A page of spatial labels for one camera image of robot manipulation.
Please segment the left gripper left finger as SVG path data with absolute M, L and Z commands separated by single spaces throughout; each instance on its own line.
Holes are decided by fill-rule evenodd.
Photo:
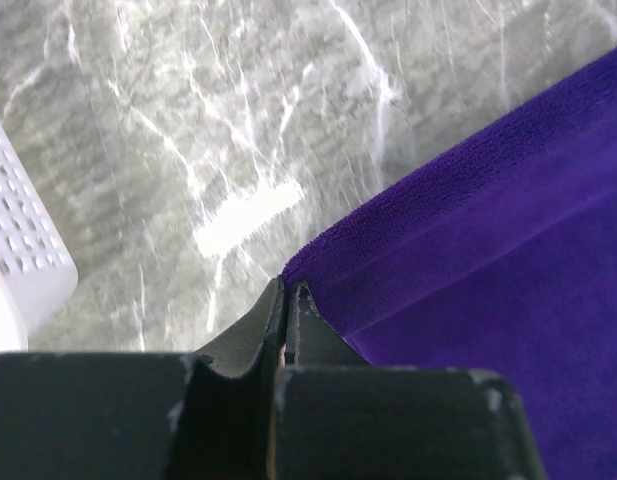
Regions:
M 274 378 L 285 343 L 284 281 L 272 279 L 194 362 L 175 432 L 177 479 L 266 479 Z

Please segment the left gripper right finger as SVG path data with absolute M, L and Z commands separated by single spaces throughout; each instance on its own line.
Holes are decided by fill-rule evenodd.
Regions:
M 320 313 L 306 282 L 292 287 L 282 359 L 287 368 L 370 368 Z

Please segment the purple towel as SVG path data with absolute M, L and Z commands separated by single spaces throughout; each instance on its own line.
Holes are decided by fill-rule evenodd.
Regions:
M 292 257 L 377 365 L 495 370 L 552 479 L 617 479 L 617 47 Z

